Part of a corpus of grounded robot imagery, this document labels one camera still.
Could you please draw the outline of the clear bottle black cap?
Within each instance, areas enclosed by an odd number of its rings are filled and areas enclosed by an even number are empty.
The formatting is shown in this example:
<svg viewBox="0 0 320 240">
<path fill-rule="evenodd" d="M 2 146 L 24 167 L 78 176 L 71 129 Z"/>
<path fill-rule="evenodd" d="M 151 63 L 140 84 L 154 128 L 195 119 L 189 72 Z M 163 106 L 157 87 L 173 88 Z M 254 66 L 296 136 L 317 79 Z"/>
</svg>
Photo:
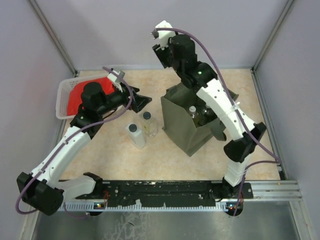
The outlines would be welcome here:
<svg viewBox="0 0 320 240">
<path fill-rule="evenodd" d="M 154 138 L 158 133 L 158 124 L 156 119 L 149 111 L 140 114 L 141 128 L 146 136 Z"/>
</svg>

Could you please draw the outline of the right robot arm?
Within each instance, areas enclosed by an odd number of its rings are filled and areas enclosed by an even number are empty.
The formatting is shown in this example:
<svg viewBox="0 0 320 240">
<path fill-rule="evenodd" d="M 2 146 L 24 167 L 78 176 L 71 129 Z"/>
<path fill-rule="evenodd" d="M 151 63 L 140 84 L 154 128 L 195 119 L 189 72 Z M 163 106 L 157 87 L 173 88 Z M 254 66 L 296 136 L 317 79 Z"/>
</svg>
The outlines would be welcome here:
<svg viewBox="0 0 320 240">
<path fill-rule="evenodd" d="M 222 121 L 232 140 L 223 150 L 229 158 L 223 192 L 235 198 L 241 192 L 240 182 L 251 154 L 267 128 L 248 117 L 223 88 L 212 67 L 198 60 L 195 42 L 188 35 L 161 31 L 153 51 L 164 68 L 173 68 L 181 82 L 203 100 Z"/>
</svg>

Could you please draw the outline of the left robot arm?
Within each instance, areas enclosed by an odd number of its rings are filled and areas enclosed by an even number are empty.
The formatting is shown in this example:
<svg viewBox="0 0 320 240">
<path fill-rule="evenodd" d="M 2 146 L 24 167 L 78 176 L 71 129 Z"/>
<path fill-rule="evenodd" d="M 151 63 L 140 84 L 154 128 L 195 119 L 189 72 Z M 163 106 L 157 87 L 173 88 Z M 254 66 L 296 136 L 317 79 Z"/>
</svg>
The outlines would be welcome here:
<svg viewBox="0 0 320 240">
<path fill-rule="evenodd" d="M 15 209 L 19 214 L 25 214 L 19 208 L 20 202 L 51 216 L 71 199 L 83 195 L 97 199 L 103 195 L 103 180 L 93 173 L 86 172 L 67 181 L 60 181 L 60 178 L 78 152 L 106 123 L 104 114 L 121 106 L 138 113 L 152 101 L 151 97 L 139 95 L 139 88 L 129 86 L 125 81 L 120 83 L 120 87 L 122 89 L 115 88 L 106 94 L 98 82 L 84 86 L 77 114 L 60 142 L 30 173 L 22 172 L 17 177 L 19 196 Z"/>
</svg>

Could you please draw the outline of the green canvas bag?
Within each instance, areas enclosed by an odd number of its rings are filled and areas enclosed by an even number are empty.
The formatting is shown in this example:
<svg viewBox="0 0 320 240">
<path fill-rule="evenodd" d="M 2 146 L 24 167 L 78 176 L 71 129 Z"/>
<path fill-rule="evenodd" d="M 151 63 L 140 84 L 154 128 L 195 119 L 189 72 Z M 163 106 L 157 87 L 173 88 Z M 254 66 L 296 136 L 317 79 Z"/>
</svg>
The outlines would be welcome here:
<svg viewBox="0 0 320 240">
<path fill-rule="evenodd" d="M 206 106 L 194 92 L 182 83 L 166 90 L 160 98 L 164 127 L 167 136 L 188 156 L 196 153 L 211 138 L 225 142 L 226 127 L 214 111 Z M 196 127 L 188 109 L 195 106 L 202 126 Z"/>
</svg>

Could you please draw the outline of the amber bottle white cap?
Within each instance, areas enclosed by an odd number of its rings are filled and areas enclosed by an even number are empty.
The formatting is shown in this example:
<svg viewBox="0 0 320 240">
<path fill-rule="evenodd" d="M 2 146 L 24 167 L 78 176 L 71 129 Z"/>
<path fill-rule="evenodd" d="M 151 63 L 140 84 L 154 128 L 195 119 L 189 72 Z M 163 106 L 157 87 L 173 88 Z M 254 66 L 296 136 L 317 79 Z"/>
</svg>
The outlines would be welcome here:
<svg viewBox="0 0 320 240">
<path fill-rule="evenodd" d="M 201 115 L 198 113 L 197 108 L 194 105 L 188 108 L 188 114 L 192 118 L 196 127 L 202 126 Z"/>
</svg>

